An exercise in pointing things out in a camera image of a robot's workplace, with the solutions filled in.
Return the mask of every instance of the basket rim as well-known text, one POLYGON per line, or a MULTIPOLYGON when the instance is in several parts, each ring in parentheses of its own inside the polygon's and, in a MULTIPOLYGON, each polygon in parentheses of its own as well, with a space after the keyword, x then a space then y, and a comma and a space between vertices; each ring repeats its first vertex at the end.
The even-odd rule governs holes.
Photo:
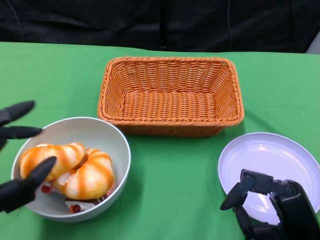
POLYGON ((242 94, 240 91, 240 84, 238 79, 238 73, 236 67, 232 61, 224 57, 176 57, 176 56, 122 56, 113 58, 108 62, 103 74, 103 80, 101 84, 101 91, 98 100, 97 115, 100 119, 108 121, 114 125, 120 126, 232 126, 240 123, 245 116, 242 94), (105 112, 105 95, 110 78, 110 69, 114 67, 118 62, 126 61, 141 61, 141 62, 162 62, 162 61, 199 61, 199 62, 223 62, 229 66, 229 69, 233 72, 232 85, 233 91, 236 94, 236 116, 230 118, 141 118, 141 117, 112 117, 105 112))

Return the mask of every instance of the white bowl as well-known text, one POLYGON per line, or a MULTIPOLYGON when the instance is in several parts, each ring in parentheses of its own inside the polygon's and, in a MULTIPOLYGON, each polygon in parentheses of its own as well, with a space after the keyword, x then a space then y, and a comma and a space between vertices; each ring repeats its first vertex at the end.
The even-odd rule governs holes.
POLYGON ((122 192, 129 173, 131 153, 125 136, 112 124, 92 117, 72 117, 56 121, 44 131, 30 138, 17 153, 11 178, 21 178, 19 159, 21 154, 38 144, 68 144, 81 142, 86 148, 95 148, 110 155, 115 174, 116 190, 95 207, 71 214, 65 204, 65 196, 56 192, 36 191, 35 200, 26 206, 35 213, 59 222, 80 222, 93 218, 109 208, 122 192))

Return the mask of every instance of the white plate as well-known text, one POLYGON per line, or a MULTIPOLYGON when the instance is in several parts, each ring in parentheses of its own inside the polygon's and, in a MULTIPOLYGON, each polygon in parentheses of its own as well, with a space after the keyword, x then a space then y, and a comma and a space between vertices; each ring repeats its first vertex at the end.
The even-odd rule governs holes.
MULTIPOLYGON (((320 166, 298 143, 267 132, 239 136, 223 149, 219 158, 219 179, 226 194, 240 181, 242 169, 300 183, 315 212, 319 211, 320 166)), ((268 196, 249 192, 243 207, 258 221, 272 225, 280 222, 268 196)))

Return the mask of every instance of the red bead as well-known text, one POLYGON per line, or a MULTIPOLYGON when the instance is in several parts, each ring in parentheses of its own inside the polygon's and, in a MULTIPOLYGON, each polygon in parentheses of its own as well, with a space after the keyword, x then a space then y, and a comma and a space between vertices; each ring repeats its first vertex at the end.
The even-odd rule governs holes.
POLYGON ((79 213, 81 211, 81 207, 78 205, 78 204, 75 204, 73 207, 72 207, 72 211, 74 213, 79 213))
POLYGON ((50 193, 50 192, 51 192, 51 189, 50 189, 49 186, 43 185, 43 186, 41 187, 41 191, 42 191, 43 193, 47 194, 47 193, 50 193))

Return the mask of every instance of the plate rim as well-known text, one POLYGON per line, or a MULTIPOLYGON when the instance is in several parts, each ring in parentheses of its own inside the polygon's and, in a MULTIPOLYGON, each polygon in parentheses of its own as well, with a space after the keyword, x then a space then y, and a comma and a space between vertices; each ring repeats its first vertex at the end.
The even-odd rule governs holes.
MULTIPOLYGON (((317 167, 318 167, 318 172, 320 173, 320 165, 319 163, 317 162, 317 160, 315 159, 315 157, 306 149, 304 148, 302 145, 300 145, 299 143, 297 143, 296 141, 286 137, 286 136, 282 136, 282 135, 279 135, 279 134, 276 134, 276 133, 271 133, 271 132, 250 132, 250 133, 246 133, 246 134, 243 134, 243 135, 240 135, 236 138, 234 138, 233 140, 231 140, 222 150, 220 156, 219 156, 219 161, 218 161, 218 176, 219 176, 219 181, 220 181, 220 185, 222 186, 222 189, 224 191, 225 194, 228 194, 227 191, 226 191, 226 187, 224 186, 223 182, 221 181, 221 162, 222 162, 222 156, 224 155, 224 152, 225 150, 229 147, 229 145, 231 145, 233 142, 237 141, 238 139, 240 138, 244 138, 244 137, 247 137, 249 135, 257 135, 257 134, 263 134, 263 135, 273 135, 273 136, 276 136, 278 138, 283 138, 283 139, 286 139, 294 144, 296 144, 298 147, 300 147, 302 150, 304 150, 310 157, 311 159, 313 159, 313 161, 316 163, 317 167)), ((320 210, 320 202, 317 206, 317 209, 315 210, 315 213, 317 214, 317 212, 319 212, 320 210)))

